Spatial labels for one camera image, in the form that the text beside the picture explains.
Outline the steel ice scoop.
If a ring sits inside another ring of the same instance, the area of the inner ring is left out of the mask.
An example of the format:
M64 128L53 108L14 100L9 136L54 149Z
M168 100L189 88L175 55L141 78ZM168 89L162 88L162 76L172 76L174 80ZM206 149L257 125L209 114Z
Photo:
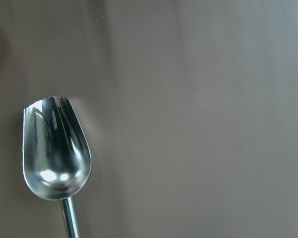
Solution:
M67 97L45 98L24 109L22 169L35 195L61 203L67 237L79 238L73 196L88 181L91 153Z

